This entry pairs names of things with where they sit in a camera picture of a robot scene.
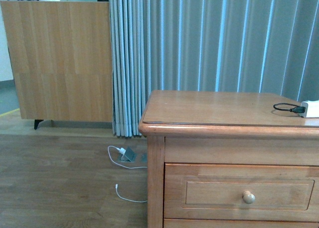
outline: black cable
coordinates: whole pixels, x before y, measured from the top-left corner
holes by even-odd
[[[279,108],[279,107],[277,107],[279,105],[288,105],[288,106],[293,106],[294,108]],[[279,111],[287,111],[287,112],[294,112],[294,113],[304,113],[306,110],[305,107],[298,106],[298,105],[291,104],[291,103],[285,103],[285,102],[277,103],[273,107]]]

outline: charging cable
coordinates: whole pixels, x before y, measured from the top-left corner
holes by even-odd
[[[293,106],[293,108],[279,108],[278,106],[280,105],[288,105],[288,106]],[[295,105],[295,104],[291,104],[291,103],[285,103],[285,102],[282,102],[282,103],[277,103],[273,106],[276,110],[279,110],[279,111],[288,111],[288,112],[293,112],[293,113],[304,113],[306,108],[305,107],[302,107],[302,106],[298,106],[298,105]]]
[[[118,148],[118,147],[115,147],[115,146],[108,146],[109,157],[110,157],[110,160],[111,160],[114,164],[116,164],[116,165],[118,165],[118,166],[120,166],[120,167],[124,167],[124,168],[126,168],[126,169],[147,168],[147,167],[126,167],[126,166],[123,166],[123,165],[121,165],[121,164],[119,164],[119,163],[116,163],[115,161],[113,161],[113,159],[112,159],[112,157],[111,157],[110,148],[115,148],[115,149],[118,150],[118,152],[121,153],[122,155],[125,154],[126,150],[125,150],[124,148]],[[148,201],[133,201],[133,200],[130,200],[130,199],[126,199],[126,198],[124,198],[124,197],[121,197],[120,194],[119,194],[119,192],[118,192],[118,186],[119,186],[118,184],[115,185],[115,191],[116,191],[116,194],[118,195],[119,198],[121,198],[121,199],[123,199],[123,200],[125,200],[125,201],[128,201],[128,202],[136,202],[136,203],[145,203],[145,202],[148,202]]]
[[[126,199],[124,197],[121,197],[119,192],[118,192],[118,184],[115,185],[115,191],[116,191],[116,194],[118,195],[119,198],[125,200],[125,201],[128,201],[128,202],[136,202],[136,203],[145,203],[145,202],[148,202],[148,201],[133,201],[133,200],[130,200],[130,199]]]
[[[108,146],[109,157],[110,157],[110,160],[111,160],[114,164],[116,164],[116,165],[118,165],[118,166],[120,166],[120,167],[124,167],[124,168],[126,168],[126,169],[147,168],[147,167],[126,167],[126,166],[123,166],[123,165],[121,165],[121,164],[119,164],[119,163],[116,163],[115,161],[113,161],[113,159],[112,159],[112,157],[111,157],[110,148],[115,148],[115,149],[118,150],[118,152],[121,153],[122,155],[125,154],[125,151],[126,151],[126,150],[125,150],[124,148],[118,148],[118,147],[115,147],[115,146]]]

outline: black cabinet leg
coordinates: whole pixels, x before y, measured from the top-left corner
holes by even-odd
[[[36,120],[34,121],[34,129],[35,129],[35,130],[38,128],[39,123],[42,122],[42,121],[43,121],[43,120],[38,120],[38,119],[36,119]]]

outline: curtain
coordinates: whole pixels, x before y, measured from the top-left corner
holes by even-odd
[[[114,130],[152,90],[319,99],[319,0],[110,0]]]
[[[143,0],[110,0],[113,66],[113,131],[140,135],[146,104]]]
[[[148,93],[319,99],[319,0],[147,0]]]

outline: white cable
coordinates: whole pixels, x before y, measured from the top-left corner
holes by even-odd
[[[133,200],[130,200],[130,199],[126,199],[126,198],[123,198],[119,195],[119,192],[118,192],[118,184],[115,185],[115,191],[116,191],[116,194],[118,194],[118,197],[125,200],[125,201],[129,201],[129,202],[136,202],[136,203],[145,203],[145,202],[148,202],[148,201],[133,201]]]
[[[111,161],[114,163],[114,164],[116,164],[116,165],[118,165],[118,166],[120,166],[120,167],[124,167],[124,168],[127,168],[127,169],[139,169],[139,168],[147,168],[147,167],[126,167],[126,166],[123,166],[123,165],[121,165],[121,164],[119,164],[119,163],[116,163],[115,161],[113,161],[113,159],[112,159],[112,157],[111,157],[111,154],[110,154],[110,147],[113,147],[113,148],[115,148],[116,150],[118,150],[118,151],[120,151],[121,149],[123,149],[123,148],[118,148],[118,147],[115,147],[115,146],[108,146],[108,153],[109,153],[109,157],[110,157],[110,159],[111,159]]]

